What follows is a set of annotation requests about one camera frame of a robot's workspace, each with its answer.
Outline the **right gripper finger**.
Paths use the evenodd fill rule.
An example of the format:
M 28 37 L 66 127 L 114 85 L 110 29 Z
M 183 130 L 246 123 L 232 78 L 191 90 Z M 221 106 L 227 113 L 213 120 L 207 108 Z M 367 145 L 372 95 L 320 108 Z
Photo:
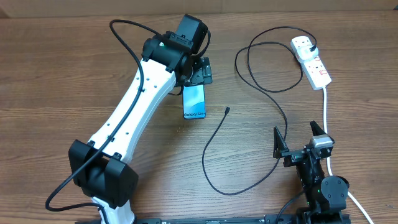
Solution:
M 283 139 L 278 127 L 274 127 L 274 151 L 273 158 L 280 159 L 285 157 L 285 155 L 289 152 L 289 148 L 285 140 Z
M 311 121 L 310 127 L 312 129 L 313 136 L 321 136 L 326 134 L 326 132 L 317 124 L 316 121 Z

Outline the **Galaxy smartphone blue screen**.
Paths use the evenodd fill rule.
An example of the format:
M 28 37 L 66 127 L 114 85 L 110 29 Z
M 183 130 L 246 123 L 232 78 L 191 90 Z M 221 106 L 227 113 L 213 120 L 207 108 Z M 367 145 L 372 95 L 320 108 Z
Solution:
M 185 87 L 183 90 L 183 117 L 203 119 L 206 117 L 204 85 Z

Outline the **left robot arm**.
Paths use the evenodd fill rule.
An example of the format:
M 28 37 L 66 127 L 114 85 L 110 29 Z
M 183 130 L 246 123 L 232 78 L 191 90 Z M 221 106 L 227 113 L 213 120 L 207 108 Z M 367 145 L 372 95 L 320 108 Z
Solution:
M 97 207 L 99 223 L 134 223 L 130 199 L 138 175 L 129 166 L 137 142 L 162 100 L 180 87 L 185 119 L 203 119 L 210 60 L 201 47 L 208 27 L 184 15 L 175 32 L 155 32 L 144 42 L 137 73 L 108 120 L 87 143 L 75 140 L 68 157 L 73 182 Z

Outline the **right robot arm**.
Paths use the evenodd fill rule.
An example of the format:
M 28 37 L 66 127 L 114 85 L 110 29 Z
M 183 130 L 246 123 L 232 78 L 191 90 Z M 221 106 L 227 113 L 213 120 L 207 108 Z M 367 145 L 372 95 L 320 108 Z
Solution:
M 300 150 L 291 151 L 279 129 L 274 128 L 273 157 L 283 159 L 284 167 L 295 167 L 302 191 L 290 199 L 274 218 L 274 223 L 350 223 L 346 209 L 349 182 L 342 176 L 326 176 L 321 160 L 331 156 L 335 140 L 311 121 L 313 136 Z M 307 199 L 307 206 L 298 208 L 293 215 L 283 216 L 284 210 L 300 196 Z

